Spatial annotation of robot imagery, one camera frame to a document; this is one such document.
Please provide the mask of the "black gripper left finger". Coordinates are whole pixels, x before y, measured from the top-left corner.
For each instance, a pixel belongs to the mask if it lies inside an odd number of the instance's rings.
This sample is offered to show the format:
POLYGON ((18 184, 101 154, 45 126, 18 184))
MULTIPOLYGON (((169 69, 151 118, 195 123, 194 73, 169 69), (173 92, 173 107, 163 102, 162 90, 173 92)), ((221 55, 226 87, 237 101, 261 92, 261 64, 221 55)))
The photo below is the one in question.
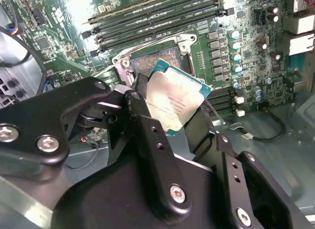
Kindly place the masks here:
POLYGON ((87 77, 0 111, 0 125, 18 137, 2 140, 0 153, 9 160, 48 169, 44 179, 61 170, 71 139, 93 128, 106 129, 115 164, 135 156, 158 218, 186 218, 192 199, 160 122, 146 105, 148 78, 138 75, 124 92, 112 91, 87 77))

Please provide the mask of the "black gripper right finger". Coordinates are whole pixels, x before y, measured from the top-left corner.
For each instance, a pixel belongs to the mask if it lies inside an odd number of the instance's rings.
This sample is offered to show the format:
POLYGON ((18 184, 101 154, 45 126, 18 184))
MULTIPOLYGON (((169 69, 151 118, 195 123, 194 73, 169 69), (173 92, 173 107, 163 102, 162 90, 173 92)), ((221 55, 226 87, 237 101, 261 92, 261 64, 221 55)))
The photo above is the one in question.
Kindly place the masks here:
POLYGON ((307 219, 252 153, 234 152, 201 107, 186 124, 194 161, 213 173, 214 220, 221 229, 305 229, 307 219))

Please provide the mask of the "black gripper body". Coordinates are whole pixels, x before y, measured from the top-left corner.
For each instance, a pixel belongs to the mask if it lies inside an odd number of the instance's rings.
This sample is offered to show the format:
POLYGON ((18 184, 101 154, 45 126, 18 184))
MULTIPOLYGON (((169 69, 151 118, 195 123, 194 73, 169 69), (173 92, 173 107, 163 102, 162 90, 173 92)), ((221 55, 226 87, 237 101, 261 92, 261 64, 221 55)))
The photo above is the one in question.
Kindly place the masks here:
POLYGON ((192 196, 192 211, 170 224, 153 212, 135 156, 112 164, 73 185, 59 200, 54 229, 230 229, 215 179, 207 167, 180 156, 177 164, 192 196))

